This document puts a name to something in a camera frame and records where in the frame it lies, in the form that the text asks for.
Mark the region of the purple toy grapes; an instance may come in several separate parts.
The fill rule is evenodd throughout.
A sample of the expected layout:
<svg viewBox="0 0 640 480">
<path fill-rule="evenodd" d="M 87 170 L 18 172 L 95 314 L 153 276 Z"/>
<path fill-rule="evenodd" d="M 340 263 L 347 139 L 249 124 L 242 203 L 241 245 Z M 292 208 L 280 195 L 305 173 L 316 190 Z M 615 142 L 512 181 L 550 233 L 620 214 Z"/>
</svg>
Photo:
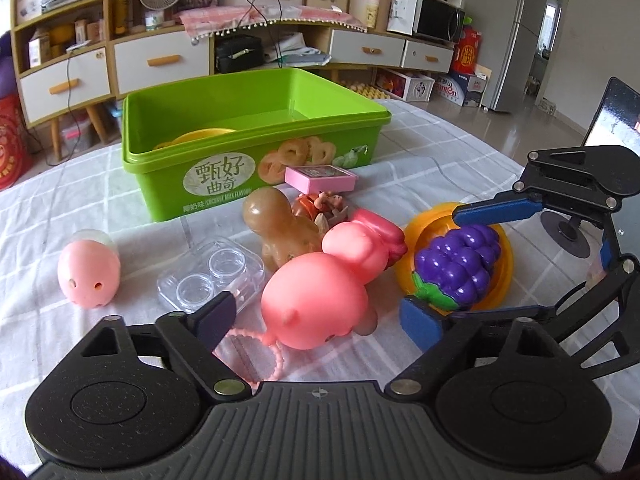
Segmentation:
<svg viewBox="0 0 640 480">
<path fill-rule="evenodd" d="M 414 256 L 414 296 L 447 312 L 470 310 L 489 288 L 501 256 L 497 232 L 472 224 L 436 236 Z"/>
</svg>

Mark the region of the orange yellow toy plate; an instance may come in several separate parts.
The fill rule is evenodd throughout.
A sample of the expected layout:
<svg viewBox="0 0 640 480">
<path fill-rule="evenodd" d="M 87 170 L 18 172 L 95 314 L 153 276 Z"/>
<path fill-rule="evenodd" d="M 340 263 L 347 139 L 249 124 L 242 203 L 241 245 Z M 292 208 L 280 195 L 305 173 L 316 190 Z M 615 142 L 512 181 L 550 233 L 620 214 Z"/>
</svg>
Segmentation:
<svg viewBox="0 0 640 480">
<path fill-rule="evenodd" d="M 452 220 L 452 212 L 456 207 L 455 203 L 439 204 L 418 214 L 405 227 L 408 252 L 394 266 L 396 281 L 405 294 L 413 295 L 416 291 L 416 286 L 412 281 L 416 253 L 430 244 L 430 241 L 436 236 L 442 236 L 449 230 L 460 228 Z M 509 290 L 513 276 L 514 258 L 506 232 L 498 224 L 489 227 L 498 234 L 501 256 L 494 266 L 494 273 L 486 296 L 470 309 L 475 311 L 498 308 Z M 442 313 L 447 312 L 439 308 L 435 309 Z"/>
</svg>

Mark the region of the large pink pig toy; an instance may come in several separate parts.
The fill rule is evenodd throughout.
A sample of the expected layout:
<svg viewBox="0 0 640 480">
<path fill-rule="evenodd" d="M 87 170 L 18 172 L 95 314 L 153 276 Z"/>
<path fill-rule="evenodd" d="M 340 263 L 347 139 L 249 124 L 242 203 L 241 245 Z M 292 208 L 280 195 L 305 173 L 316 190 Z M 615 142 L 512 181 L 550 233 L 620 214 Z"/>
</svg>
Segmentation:
<svg viewBox="0 0 640 480">
<path fill-rule="evenodd" d="M 407 252 L 404 231 L 378 214 L 358 209 L 326 232 L 318 252 L 293 258 L 262 291 L 266 330 L 232 328 L 229 338 L 248 338 L 271 351 L 270 382 L 284 369 L 284 347 L 312 350 L 356 330 L 370 311 L 367 284 Z"/>
</svg>

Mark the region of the pink egg shaped toy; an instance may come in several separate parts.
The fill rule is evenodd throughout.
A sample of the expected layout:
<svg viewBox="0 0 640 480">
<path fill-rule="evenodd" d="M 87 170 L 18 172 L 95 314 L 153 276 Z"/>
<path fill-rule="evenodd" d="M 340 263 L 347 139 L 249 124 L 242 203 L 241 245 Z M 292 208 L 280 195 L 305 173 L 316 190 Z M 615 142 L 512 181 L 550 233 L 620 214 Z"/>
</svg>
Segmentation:
<svg viewBox="0 0 640 480">
<path fill-rule="evenodd" d="M 111 237 L 100 230 L 76 232 L 58 256 L 58 284 L 72 304 L 105 307 L 120 284 L 120 259 Z"/>
</svg>

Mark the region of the brown rubber figure toy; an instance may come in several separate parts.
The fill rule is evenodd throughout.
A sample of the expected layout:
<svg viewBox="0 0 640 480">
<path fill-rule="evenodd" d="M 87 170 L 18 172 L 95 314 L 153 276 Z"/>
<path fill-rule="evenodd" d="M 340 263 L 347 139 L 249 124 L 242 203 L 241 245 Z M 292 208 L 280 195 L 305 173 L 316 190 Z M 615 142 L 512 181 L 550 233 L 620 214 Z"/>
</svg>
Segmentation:
<svg viewBox="0 0 640 480">
<path fill-rule="evenodd" d="M 262 240 L 262 261 L 272 272 L 297 256 L 321 250 L 318 226 L 293 214 L 288 198 L 277 188 L 251 192 L 244 200 L 242 216 Z"/>
</svg>

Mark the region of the small orange figurine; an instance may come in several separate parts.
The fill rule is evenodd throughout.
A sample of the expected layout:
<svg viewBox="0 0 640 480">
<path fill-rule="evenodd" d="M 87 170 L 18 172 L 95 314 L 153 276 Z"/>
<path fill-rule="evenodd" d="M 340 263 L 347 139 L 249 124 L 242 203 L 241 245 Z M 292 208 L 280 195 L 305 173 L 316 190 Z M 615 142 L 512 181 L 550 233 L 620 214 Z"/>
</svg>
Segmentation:
<svg viewBox="0 0 640 480">
<path fill-rule="evenodd" d="M 349 218 L 349 206 L 343 196 L 332 192 L 299 194 L 292 203 L 296 217 L 307 218 L 318 228 L 321 236 Z"/>
</svg>

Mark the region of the white checked tablecloth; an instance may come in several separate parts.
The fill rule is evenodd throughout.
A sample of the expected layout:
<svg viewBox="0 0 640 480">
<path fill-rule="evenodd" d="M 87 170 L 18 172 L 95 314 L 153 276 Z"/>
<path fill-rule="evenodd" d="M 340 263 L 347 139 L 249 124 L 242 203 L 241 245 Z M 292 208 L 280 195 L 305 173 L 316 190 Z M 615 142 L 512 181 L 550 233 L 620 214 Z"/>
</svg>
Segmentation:
<svg viewBox="0 0 640 480">
<path fill-rule="evenodd" d="M 475 202 L 511 187 L 530 150 L 580 144 L 555 131 L 549 117 L 536 125 L 527 117 L 524 148 L 516 160 L 496 150 L 486 132 L 473 131 L 491 119 L 477 110 L 458 117 L 386 102 L 392 112 L 372 164 L 358 168 L 356 207 L 405 226 L 440 203 Z M 105 315 L 129 324 L 153 322 L 166 312 L 156 280 L 189 248 L 218 235 L 260 252 L 258 238 L 242 220 L 242 200 L 174 220 L 153 223 L 132 174 L 122 166 L 122 144 L 89 152 L 1 192 L 1 456 L 30 474 L 40 466 L 24 422 L 29 396 L 50 370 Z M 58 254 L 80 230 L 111 237 L 122 262 L 114 300 L 94 310 L 70 304 L 58 286 Z M 582 282 L 590 262 L 572 257 L 548 237 L 538 218 L 503 228 L 513 247 L 514 279 L 507 307 L 555 304 Z M 400 292 L 393 270 L 370 286 L 378 310 L 373 335 L 348 336 L 316 351 L 285 352 L 283 379 L 376 379 L 381 387 L 418 357 L 402 331 Z M 639 367 L 600 379 L 613 408 L 612 430 L 599 457 L 601 467 L 622 469 L 639 421 Z"/>
</svg>

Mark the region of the red gift box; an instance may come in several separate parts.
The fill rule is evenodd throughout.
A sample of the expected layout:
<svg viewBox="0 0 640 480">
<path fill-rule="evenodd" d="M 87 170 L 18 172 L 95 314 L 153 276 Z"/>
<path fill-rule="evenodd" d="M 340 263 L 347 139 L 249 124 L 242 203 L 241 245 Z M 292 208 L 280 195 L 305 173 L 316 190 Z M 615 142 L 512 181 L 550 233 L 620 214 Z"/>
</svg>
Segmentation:
<svg viewBox="0 0 640 480">
<path fill-rule="evenodd" d="M 471 75 L 474 73 L 482 39 L 482 33 L 473 26 L 473 19 L 466 16 L 463 20 L 460 38 L 454 47 L 450 70 L 459 74 Z"/>
</svg>

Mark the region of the grey refrigerator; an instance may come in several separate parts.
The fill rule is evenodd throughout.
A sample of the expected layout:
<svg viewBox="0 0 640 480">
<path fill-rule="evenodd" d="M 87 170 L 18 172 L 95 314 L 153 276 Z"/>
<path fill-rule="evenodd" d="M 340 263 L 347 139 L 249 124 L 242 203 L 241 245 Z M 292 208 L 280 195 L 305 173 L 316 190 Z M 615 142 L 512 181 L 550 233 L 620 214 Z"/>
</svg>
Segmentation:
<svg viewBox="0 0 640 480">
<path fill-rule="evenodd" d="M 465 0 L 482 34 L 477 63 L 490 70 L 483 106 L 513 113 L 521 105 L 538 47 L 547 0 Z"/>
</svg>

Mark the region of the egg tray on floor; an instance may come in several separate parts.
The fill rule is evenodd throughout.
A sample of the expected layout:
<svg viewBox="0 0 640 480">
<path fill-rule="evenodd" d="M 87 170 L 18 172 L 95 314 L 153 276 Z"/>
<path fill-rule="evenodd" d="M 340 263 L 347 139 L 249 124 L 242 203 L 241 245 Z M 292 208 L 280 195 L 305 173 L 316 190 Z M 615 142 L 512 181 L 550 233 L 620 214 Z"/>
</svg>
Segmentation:
<svg viewBox="0 0 640 480">
<path fill-rule="evenodd" d="M 344 81 L 344 86 L 370 100 L 387 100 L 392 98 L 387 92 L 372 86 L 372 84 L 364 84 L 359 81 Z"/>
</svg>

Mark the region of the green plastic storage box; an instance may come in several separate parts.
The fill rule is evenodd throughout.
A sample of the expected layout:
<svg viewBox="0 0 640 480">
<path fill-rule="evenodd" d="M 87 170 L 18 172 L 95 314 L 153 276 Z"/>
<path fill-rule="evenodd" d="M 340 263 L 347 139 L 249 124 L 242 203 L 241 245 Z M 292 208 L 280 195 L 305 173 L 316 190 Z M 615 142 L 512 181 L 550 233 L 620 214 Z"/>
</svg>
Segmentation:
<svg viewBox="0 0 640 480">
<path fill-rule="evenodd" d="M 146 88 L 122 103 L 122 166 L 154 221 L 283 182 L 293 166 L 367 165 L 392 114 L 298 68 Z"/>
</svg>

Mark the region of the pink card box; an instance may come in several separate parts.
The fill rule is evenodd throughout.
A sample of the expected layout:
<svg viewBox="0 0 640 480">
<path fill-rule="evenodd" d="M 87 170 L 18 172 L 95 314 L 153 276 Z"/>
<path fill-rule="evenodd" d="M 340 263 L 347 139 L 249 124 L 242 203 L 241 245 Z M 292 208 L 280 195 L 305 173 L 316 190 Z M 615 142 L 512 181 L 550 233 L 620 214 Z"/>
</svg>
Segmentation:
<svg viewBox="0 0 640 480">
<path fill-rule="evenodd" d="M 356 188 L 357 179 L 353 172 L 332 165 L 294 166 L 284 173 L 284 182 L 305 195 L 350 192 Z"/>
</svg>

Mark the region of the black bag on shelf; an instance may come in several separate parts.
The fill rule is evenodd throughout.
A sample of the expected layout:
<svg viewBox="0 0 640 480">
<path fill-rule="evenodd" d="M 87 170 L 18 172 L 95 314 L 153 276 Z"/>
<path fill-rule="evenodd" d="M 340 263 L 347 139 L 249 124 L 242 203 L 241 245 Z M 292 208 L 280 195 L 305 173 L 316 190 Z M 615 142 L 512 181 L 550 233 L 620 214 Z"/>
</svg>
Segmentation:
<svg viewBox="0 0 640 480">
<path fill-rule="evenodd" d="M 265 64 L 262 40 L 250 35 L 224 37 L 215 42 L 215 72 L 228 74 Z"/>
</svg>

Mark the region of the wooden sideboard with drawers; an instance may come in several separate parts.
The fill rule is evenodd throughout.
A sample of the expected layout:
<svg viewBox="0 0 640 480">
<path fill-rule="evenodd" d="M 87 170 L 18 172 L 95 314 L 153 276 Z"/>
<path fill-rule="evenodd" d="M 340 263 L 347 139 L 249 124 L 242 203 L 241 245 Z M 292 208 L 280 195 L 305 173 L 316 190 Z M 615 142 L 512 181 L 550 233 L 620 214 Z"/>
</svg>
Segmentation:
<svg viewBox="0 0 640 480">
<path fill-rule="evenodd" d="M 62 6 L 31 18 L 21 17 L 25 0 L 10 1 L 13 63 L 23 114 L 31 127 L 50 125 L 56 156 L 62 154 L 60 119 L 64 114 L 84 110 L 104 139 L 98 104 L 160 84 L 213 75 L 215 42 L 224 37 L 244 34 L 278 39 L 295 30 L 303 34 L 307 46 L 319 48 L 329 58 L 326 64 L 304 58 L 300 67 L 328 72 L 333 79 L 341 70 L 379 67 L 445 73 L 454 55 L 450 47 L 433 41 L 313 24 L 269 25 L 191 39 L 174 12 L 167 14 L 167 25 L 155 30 L 129 24 L 129 13 L 142 7 L 140 0 L 65 0 Z M 37 65 L 29 61 L 29 43 L 38 30 L 51 37 L 56 26 L 76 22 L 98 24 L 99 35 L 83 42 L 68 40 Z"/>
</svg>

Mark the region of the pink cloth on sideboard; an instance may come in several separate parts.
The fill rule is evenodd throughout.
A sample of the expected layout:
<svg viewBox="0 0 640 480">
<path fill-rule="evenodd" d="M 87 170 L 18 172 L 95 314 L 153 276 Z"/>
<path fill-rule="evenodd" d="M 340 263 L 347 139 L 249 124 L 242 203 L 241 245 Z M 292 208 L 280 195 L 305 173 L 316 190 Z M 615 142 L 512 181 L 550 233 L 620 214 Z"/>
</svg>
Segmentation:
<svg viewBox="0 0 640 480">
<path fill-rule="evenodd" d="M 180 11 L 177 20 L 191 39 L 224 36 L 239 30 L 280 24 L 313 24 L 367 31 L 366 26 L 348 13 L 301 4 L 210 6 Z"/>
</svg>

